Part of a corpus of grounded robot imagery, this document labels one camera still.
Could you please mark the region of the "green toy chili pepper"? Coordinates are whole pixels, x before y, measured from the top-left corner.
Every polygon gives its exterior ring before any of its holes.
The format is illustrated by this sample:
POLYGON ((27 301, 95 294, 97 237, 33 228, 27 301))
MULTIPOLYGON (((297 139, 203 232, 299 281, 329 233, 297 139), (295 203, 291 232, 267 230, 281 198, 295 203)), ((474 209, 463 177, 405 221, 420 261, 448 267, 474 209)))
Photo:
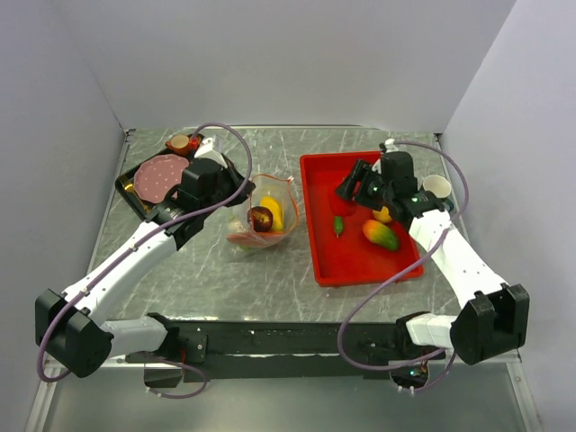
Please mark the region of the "green toy chili pepper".
POLYGON ((344 218, 342 216, 335 216, 333 218, 333 231, 338 238, 343 234, 344 229, 344 218))

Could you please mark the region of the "small orange toy fruit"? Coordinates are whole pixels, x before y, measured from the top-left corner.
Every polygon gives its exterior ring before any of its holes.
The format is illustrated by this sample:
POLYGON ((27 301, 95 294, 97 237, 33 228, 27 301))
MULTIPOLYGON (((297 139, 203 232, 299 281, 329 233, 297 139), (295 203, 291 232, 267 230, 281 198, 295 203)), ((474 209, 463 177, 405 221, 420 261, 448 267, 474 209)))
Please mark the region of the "small orange toy fruit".
POLYGON ((386 206, 383 206, 379 211, 373 211, 373 217, 381 224, 389 224, 393 222, 393 218, 386 206))

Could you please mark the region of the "toy cauliflower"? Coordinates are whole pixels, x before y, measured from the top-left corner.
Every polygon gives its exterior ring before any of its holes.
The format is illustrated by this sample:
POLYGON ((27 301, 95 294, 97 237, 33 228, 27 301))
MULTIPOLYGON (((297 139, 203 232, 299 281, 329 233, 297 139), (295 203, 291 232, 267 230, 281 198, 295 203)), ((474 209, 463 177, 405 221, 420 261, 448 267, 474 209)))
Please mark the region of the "toy cauliflower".
POLYGON ((244 223, 234 216, 232 216, 229 220, 228 229, 229 232, 231 233, 239 233, 246 231, 244 223))

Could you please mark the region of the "orange green toy mango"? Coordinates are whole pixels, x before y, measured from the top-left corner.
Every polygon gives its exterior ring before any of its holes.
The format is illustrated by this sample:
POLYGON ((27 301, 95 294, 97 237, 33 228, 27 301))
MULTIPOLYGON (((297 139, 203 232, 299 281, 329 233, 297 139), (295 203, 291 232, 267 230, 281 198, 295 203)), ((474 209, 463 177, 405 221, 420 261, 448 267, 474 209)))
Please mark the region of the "orange green toy mango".
POLYGON ((367 220, 362 227, 366 239, 381 248, 397 251, 400 240, 395 231, 378 220, 367 220))

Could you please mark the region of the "dark purple toy onion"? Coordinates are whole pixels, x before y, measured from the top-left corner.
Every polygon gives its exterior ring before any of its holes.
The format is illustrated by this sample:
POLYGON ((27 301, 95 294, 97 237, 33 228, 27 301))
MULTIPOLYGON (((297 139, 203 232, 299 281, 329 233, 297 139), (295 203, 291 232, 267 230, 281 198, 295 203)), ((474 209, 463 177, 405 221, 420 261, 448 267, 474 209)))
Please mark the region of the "dark purple toy onion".
POLYGON ((252 207, 247 212, 247 218, 255 232, 269 232, 272 228, 273 216, 265 207, 252 207))

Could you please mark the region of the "yellow toy mango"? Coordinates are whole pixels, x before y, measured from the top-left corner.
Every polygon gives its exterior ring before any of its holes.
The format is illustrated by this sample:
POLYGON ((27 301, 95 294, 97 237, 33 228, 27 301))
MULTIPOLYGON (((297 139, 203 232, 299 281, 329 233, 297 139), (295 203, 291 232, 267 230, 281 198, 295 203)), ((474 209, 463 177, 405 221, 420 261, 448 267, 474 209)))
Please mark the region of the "yellow toy mango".
POLYGON ((280 203, 272 196, 264 196, 261 198, 259 205, 267 208, 273 216, 272 232, 282 232, 284 230, 284 214, 280 203))

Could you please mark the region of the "toy watermelon slice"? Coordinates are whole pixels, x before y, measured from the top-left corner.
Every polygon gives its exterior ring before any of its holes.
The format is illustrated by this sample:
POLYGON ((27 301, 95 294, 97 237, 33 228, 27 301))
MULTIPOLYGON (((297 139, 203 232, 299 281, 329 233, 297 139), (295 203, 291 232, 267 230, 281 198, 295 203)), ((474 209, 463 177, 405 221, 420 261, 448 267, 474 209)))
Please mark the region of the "toy watermelon slice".
POLYGON ((236 232, 226 236, 228 242, 242 248, 269 248, 285 238, 283 233, 236 232))

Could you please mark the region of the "clear zip top bag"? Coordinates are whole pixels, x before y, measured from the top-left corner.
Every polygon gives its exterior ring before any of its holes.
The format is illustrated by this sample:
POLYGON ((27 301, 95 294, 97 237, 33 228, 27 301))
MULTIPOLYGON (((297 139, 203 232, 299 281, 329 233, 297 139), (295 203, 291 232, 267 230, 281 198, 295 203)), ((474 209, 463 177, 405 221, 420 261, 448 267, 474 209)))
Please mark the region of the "clear zip top bag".
POLYGON ((299 223, 294 179, 259 174, 251 181, 255 189, 245 202, 233 208, 226 240, 240 248, 269 248, 285 239, 299 223))

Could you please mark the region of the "red toy bell pepper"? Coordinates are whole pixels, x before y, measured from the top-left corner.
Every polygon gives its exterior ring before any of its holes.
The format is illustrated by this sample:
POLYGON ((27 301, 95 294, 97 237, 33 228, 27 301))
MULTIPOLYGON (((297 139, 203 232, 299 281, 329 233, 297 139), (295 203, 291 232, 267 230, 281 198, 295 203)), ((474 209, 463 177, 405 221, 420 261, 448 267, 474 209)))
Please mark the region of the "red toy bell pepper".
POLYGON ((351 216, 356 211, 356 205, 354 203, 342 201, 338 197, 331 203, 331 208, 334 215, 341 218, 351 216))

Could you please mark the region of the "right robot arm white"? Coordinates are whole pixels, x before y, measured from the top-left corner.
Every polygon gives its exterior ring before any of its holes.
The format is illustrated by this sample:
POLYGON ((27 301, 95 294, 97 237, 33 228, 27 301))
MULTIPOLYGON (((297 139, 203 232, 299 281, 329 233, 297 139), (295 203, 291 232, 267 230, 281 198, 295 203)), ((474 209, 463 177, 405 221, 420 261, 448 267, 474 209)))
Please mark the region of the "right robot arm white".
POLYGON ((336 194, 365 208, 387 207, 449 282, 461 310, 457 316, 417 312, 399 319, 395 351, 414 358, 425 347, 450 349, 466 364, 518 349, 526 343, 530 297, 492 271, 454 224, 444 198, 419 185, 412 156, 382 152, 371 164, 359 159, 336 194))

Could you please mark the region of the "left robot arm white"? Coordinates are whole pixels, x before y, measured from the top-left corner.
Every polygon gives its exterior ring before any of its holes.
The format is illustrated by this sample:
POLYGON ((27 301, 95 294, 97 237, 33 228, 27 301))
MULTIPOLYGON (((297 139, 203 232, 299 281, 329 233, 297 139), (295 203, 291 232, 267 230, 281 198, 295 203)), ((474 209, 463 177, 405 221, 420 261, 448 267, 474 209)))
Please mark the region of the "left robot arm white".
POLYGON ((255 186, 229 162, 191 162, 179 184, 144 217, 131 238, 92 273, 63 292, 47 290, 35 302, 35 338, 79 378, 111 356, 149 352, 158 361, 178 351, 177 329, 160 315, 110 321, 111 310, 155 265, 203 229, 222 206, 243 203, 255 186))

